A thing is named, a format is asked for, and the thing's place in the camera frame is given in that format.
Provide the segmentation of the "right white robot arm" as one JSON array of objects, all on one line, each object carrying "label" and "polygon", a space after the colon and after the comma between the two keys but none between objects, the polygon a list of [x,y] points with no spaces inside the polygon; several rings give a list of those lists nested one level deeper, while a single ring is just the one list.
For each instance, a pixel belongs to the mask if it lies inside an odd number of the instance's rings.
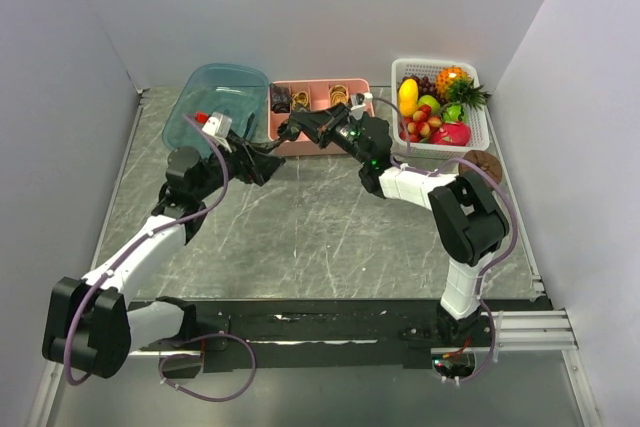
[{"label": "right white robot arm", "polygon": [[446,344],[461,344],[472,333],[469,317],[480,307],[483,269],[509,234],[508,220],[482,176],[427,174],[397,164],[386,120],[351,114],[344,104],[323,111],[293,112],[277,129],[281,139],[305,135],[319,148],[331,144],[361,163],[364,189],[380,198],[429,210],[450,257],[437,333]]}]

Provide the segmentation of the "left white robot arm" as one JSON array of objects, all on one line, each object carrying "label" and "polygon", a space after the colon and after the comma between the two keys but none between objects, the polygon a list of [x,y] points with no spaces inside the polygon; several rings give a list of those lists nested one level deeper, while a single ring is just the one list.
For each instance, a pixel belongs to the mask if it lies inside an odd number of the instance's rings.
[{"label": "left white robot arm", "polygon": [[[167,158],[166,181],[143,227],[116,254],[80,279],[64,277],[52,290],[42,353],[62,365],[68,384],[110,378],[130,352],[166,340],[177,349],[198,336],[196,308],[159,297],[139,310],[129,305],[144,281],[199,232],[213,193],[224,196],[232,180],[264,185],[285,162],[273,155],[277,142],[252,143],[230,134],[219,146],[211,137],[203,157],[193,146]],[[83,378],[75,377],[80,371]]]}]

